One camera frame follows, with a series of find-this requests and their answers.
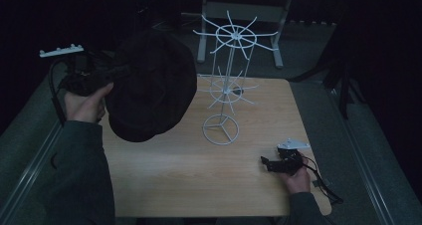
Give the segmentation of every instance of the dark sleeve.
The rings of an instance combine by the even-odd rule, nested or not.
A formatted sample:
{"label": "dark sleeve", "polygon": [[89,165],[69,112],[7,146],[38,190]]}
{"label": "dark sleeve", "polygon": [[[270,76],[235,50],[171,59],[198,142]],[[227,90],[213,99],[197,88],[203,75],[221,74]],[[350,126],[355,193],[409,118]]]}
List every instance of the dark sleeve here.
{"label": "dark sleeve", "polygon": [[48,224],[114,224],[114,199],[103,128],[66,121],[57,142],[57,171],[41,189]]}
{"label": "dark sleeve", "polygon": [[313,194],[309,192],[292,194],[290,198],[290,206],[290,224],[325,224],[325,219],[319,211],[319,207]]}

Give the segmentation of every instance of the black hat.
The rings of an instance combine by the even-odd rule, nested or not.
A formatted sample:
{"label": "black hat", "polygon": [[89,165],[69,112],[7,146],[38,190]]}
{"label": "black hat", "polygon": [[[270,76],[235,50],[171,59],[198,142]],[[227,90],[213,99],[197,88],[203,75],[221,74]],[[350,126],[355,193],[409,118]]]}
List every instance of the black hat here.
{"label": "black hat", "polygon": [[129,77],[105,97],[109,125],[124,140],[142,142],[177,125],[196,93],[191,51],[173,36],[145,31],[125,41],[114,62],[129,63]]}

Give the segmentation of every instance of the wooden table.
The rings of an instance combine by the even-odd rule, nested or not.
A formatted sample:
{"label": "wooden table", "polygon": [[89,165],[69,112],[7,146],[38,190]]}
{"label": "wooden table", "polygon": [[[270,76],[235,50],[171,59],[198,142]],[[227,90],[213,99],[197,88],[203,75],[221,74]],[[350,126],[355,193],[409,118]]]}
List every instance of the wooden table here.
{"label": "wooden table", "polygon": [[[103,120],[105,155],[119,217],[281,216],[289,214],[283,182],[261,163],[279,160],[278,143],[309,142],[290,85],[280,79],[247,79],[244,98],[233,104],[239,137],[215,145],[202,132],[203,122],[219,113],[209,93],[197,92],[182,121],[143,143],[117,137]],[[198,89],[209,83],[198,78]],[[226,107],[226,114],[231,114]],[[301,150],[314,158],[310,148]],[[318,188],[312,193],[322,214],[331,206]]]}

